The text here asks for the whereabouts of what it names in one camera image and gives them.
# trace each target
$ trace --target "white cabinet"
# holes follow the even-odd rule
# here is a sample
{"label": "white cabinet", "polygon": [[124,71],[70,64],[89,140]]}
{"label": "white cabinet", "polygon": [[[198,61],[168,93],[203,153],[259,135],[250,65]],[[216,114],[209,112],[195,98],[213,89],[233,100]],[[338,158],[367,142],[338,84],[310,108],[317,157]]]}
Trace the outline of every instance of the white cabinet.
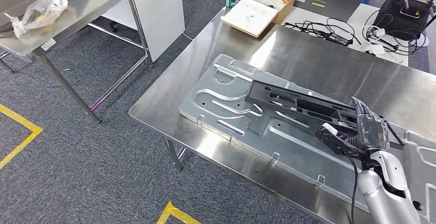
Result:
{"label": "white cabinet", "polygon": [[[155,61],[185,30],[182,0],[135,0],[135,3]],[[137,29],[127,0],[122,0],[103,16]]]}

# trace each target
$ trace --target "black cable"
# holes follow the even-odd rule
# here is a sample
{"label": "black cable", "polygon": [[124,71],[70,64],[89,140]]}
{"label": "black cable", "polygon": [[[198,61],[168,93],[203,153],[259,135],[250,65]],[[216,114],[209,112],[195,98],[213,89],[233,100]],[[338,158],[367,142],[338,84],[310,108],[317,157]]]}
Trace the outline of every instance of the black cable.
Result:
{"label": "black cable", "polygon": [[[342,22],[342,23],[347,24],[347,25],[352,29],[352,32],[347,31],[347,30],[345,30],[344,28],[342,28],[342,27],[340,27],[340,26],[338,26],[338,25],[332,25],[332,24],[329,24],[329,22],[328,22],[329,20],[337,20],[337,21],[339,21],[339,22]],[[327,29],[330,33],[335,34],[335,35],[338,35],[338,34],[334,31],[333,28],[338,28],[338,29],[340,29],[340,30],[342,30],[342,31],[344,31],[344,32],[346,32],[346,33],[348,33],[348,34],[350,34],[350,35],[352,36],[352,38],[355,39],[356,42],[357,42],[358,44],[362,45],[362,43],[360,42],[360,40],[359,40],[359,39],[356,37],[356,35],[355,35],[355,30],[354,30],[354,28],[353,28],[350,24],[348,24],[347,22],[342,21],[342,20],[338,20],[338,19],[335,19],[335,18],[328,18],[328,19],[327,19],[327,24],[316,23],[316,22],[311,22],[311,21],[307,21],[307,20],[304,21],[303,23],[294,23],[294,24],[291,24],[291,23],[284,23],[284,24],[283,24],[283,26],[285,26],[285,27],[289,27],[289,28],[291,28],[291,29],[298,29],[298,30],[301,31],[301,32],[304,32],[304,33],[307,33],[307,34],[314,35],[314,36],[316,36],[316,37],[318,37],[318,38],[326,39],[326,32],[323,31],[323,30],[315,29],[315,28],[314,28],[314,25],[322,26],[322,27],[324,27],[325,29]]]}
{"label": "black cable", "polygon": [[[390,44],[390,43],[388,43],[388,42],[386,42],[385,40],[382,40],[382,39],[380,39],[380,38],[374,38],[374,31],[375,31],[375,28],[374,27],[372,27],[372,28],[369,28],[368,30],[367,30],[367,32],[366,33],[364,33],[364,30],[365,30],[365,26],[367,25],[367,23],[368,23],[368,21],[369,21],[369,19],[376,13],[376,12],[378,12],[379,10],[377,10],[377,11],[374,11],[368,18],[367,18],[367,20],[365,21],[365,23],[364,23],[364,27],[362,28],[362,37],[367,41],[367,42],[369,42],[369,43],[371,43],[371,44],[373,44],[373,45],[375,45],[376,43],[375,42],[371,42],[370,41],[370,39],[373,39],[373,40],[377,40],[377,42],[381,42],[381,43],[384,43],[385,45],[383,45],[383,48],[385,49],[385,51],[386,52],[392,52],[392,53],[396,53],[396,54],[398,54],[398,55],[403,55],[403,56],[409,56],[409,55],[412,55],[412,54],[414,54],[415,52],[417,52],[418,50],[420,50],[421,48],[422,48],[422,46],[418,46],[418,44],[417,44],[417,38],[416,38],[416,35],[415,34],[413,34],[413,33],[411,33],[411,32],[408,32],[408,31],[411,31],[411,30],[416,30],[416,29],[412,29],[412,28],[409,28],[409,29],[405,29],[405,30],[391,30],[391,31],[389,31],[389,33],[391,34],[391,33],[406,33],[406,34],[409,34],[409,35],[411,35],[414,39],[415,39],[415,43],[413,44],[413,45],[403,45],[403,44],[401,44],[401,42],[396,38],[396,37],[394,37],[394,36],[392,36],[393,38],[394,38],[394,40],[397,42],[397,45],[392,45],[392,44]],[[386,16],[390,16],[391,17],[391,20],[390,21],[388,21],[388,22],[386,22],[386,23],[384,23],[383,25],[380,25],[384,20],[385,20],[385,17]],[[386,26],[388,26],[391,22],[393,21],[393,15],[392,14],[384,14],[383,15],[383,17],[377,22],[377,21],[374,21],[374,26],[377,26],[377,27],[386,27]],[[402,50],[402,49],[399,49],[399,47],[400,46],[402,46],[402,47],[404,47],[404,48],[407,48],[407,50]]]}
{"label": "black cable", "polygon": [[[79,79],[76,82],[74,82],[73,84],[70,84],[70,86],[75,86],[76,84],[78,84],[80,82],[80,80],[82,80],[82,79]],[[62,87],[61,85],[47,86],[47,88],[61,88],[61,87]]]}
{"label": "black cable", "polygon": [[351,224],[354,224],[354,205],[356,203],[356,190],[357,190],[357,177],[358,177],[358,173],[357,173],[357,166],[356,163],[354,162],[353,158],[351,158],[351,156],[347,153],[344,153],[348,159],[350,160],[351,164],[353,165],[354,168],[354,188],[353,188],[353,197],[351,198]]}

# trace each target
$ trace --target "wire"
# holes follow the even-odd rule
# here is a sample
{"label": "wire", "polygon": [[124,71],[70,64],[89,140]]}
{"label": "wire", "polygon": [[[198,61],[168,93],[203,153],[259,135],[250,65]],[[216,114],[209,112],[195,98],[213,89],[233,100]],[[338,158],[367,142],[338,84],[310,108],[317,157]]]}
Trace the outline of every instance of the wire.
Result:
{"label": "wire", "polygon": [[194,40],[194,38],[190,38],[189,36],[187,36],[184,32],[182,33],[187,39],[189,39],[189,40]]}
{"label": "wire", "polygon": [[351,158],[351,156],[347,153],[344,153],[348,159],[350,160],[351,164],[353,165],[354,168],[354,188],[353,188],[353,197],[351,198],[351,224],[354,224],[354,205],[356,203],[356,190],[357,190],[357,167],[356,167],[356,163],[354,162],[353,158]]}
{"label": "wire", "polygon": [[[82,80],[82,79],[75,81],[73,84],[70,84],[70,86],[75,86],[76,84],[78,84],[80,82],[80,80]],[[62,87],[62,85],[47,86],[47,88],[61,88],[61,87]]]}
{"label": "wire", "polygon": [[[329,20],[336,20],[336,21],[339,21],[341,23],[347,24],[351,28],[351,31],[348,31],[348,30],[346,30],[338,25],[332,25],[329,23]],[[283,26],[291,28],[291,29],[298,29],[301,32],[304,32],[306,34],[313,35],[313,36],[316,36],[316,37],[322,38],[322,39],[325,39],[326,36],[328,36],[328,35],[326,35],[326,32],[324,30],[315,29],[314,26],[323,27],[326,30],[328,30],[331,34],[335,34],[335,35],[338,35],[334,30],[334,28],[337,28],[337,29],[340,29],[340,30],[350,34],[352,36],[352,38],[357,41],[358,44],[362,45],[360,40],[355,36],[354,28],[350,24],[348,24],[347,22],[342,21],[342,20],[338,20],[336,18],[328,18],[326,21],[326,24],[315,23],[315,22],[311,22],[311,21],[306,20],[303,23],[294,23],[294,24],[284,23]]]}
{"label": "wire", "polygon": [[[421,33],[420,31],[416,30],[416,29],[404,29],[404,30],[390,30],[388,32],[389,35],[392,36],[392,38],[396,41],[397,45],[392,45],[391,43],[375,36],[375,29],[379,29],[379,28],[384,28],[386,26],[388,26],[389,24],[392,23],[394,17],[392,14],[384,14],[382,18],[380,18],[378,21],[375,20],[373,25],[367,26],[368,21],[370,20],[370,18],[377,12],[379,12],[380,10],[374,11],[365,21],[364,26],[362,27],[362,37],[369,43],[371,44],[376,44],[375,42],[380,42],[383,43],[383,48],[385,49],[386,52],[392,52],[392,53],[396,53],[398,55],[403,55],[403,56],[409,56],[414,54],[416,51],[418,51],[419,49],[422,48],[422,46],[418,46],[417,44],[417,38],[415,33],[412,33],[411,31],[417,31],[419,33]],[[385,21],[385,18],[387,16],[390,16],[390,20],[389,21]],[[412,38],[414,39],[414,44],[413,45],[403,45],[395,36],[395,33],[405,33],[408,34],[410,36],[412,36]]]}

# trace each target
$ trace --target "robotic hand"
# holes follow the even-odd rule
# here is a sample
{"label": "robotic hand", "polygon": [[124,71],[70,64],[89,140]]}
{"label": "robotic hand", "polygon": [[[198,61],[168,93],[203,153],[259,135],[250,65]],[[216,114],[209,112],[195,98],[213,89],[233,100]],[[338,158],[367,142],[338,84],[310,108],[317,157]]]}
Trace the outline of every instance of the robotic hand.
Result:
{"label": "robotic hand", "polygon": [[388,123],[362,101],[353,99],[357,111],[357,136],[347,138],[328,123],[323,124],[315,136],[336,154],[362,162],[357,184],[375,223],[420,224],[403,166],[386,151],[390,145]]}

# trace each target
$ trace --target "gray carpet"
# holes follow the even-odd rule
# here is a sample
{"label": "gray carpet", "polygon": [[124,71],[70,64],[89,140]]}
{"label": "gray carpet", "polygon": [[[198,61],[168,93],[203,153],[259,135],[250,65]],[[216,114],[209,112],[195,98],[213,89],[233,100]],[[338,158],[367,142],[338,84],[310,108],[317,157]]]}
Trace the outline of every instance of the gray carpet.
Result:
{"label": "gray carpet", "polygon": [[[224,3],[184,0],[186,34],[197,35]],[[108,27],[109,21],[95,23]],[[139,41],[129,28],[120,26],[118,33]],[[0,103],[43,131],[0,170],[0,223],[156,223],[168,201],[202,223],[319,223],[192,153],[177,172],[161,137],[128,116],[189,42],[180,36],[154,68],[140,66],[97,109],[100,124],[40,63],[7,57],[16,73],[0,71]],[[85,27],[47,55],[92,103],[142,51]],[[3,115],[0,127],[3,158],[29,131]]]}

